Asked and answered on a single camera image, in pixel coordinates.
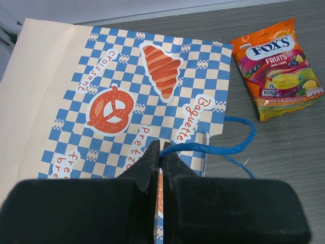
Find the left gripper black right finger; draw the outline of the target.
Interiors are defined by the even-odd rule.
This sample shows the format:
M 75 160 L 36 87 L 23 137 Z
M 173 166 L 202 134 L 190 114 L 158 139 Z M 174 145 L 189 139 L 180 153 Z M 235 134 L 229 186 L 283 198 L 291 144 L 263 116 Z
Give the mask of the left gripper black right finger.
M 173 152 L 162 159 L 164 243 L 308 243 L 294 189 L 272 179 L 200 177 Z

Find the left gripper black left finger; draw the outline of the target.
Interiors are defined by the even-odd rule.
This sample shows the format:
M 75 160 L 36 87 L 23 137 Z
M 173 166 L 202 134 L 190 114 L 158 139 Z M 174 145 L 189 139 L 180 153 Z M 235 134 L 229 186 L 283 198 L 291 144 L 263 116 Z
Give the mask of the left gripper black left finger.
M 160 143 L 114 179 L 30 179 L 1 207 L 1 243 L 154 243 Z

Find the blue checkered paper bag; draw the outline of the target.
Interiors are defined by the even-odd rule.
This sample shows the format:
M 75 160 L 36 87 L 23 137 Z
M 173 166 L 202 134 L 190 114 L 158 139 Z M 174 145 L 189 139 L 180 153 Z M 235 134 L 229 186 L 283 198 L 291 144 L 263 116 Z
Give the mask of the blue checkered paper bag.
M 30 179 L 114 179 L 159 141 L 154 243 L 164 243 L 163 157 L 200 177 L 225 121 L 233 46 L 27 19 L 1 82 L 1 207 Z

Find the orange snack packet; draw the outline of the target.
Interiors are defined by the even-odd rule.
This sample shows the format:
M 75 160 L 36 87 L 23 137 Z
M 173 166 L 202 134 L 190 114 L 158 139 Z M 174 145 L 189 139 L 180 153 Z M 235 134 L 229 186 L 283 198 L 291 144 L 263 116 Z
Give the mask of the orange snack packet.
M 294 18 L 233 39 L 231 44 L 260 121 L 300 110 L 324 97 L 298 43 Z

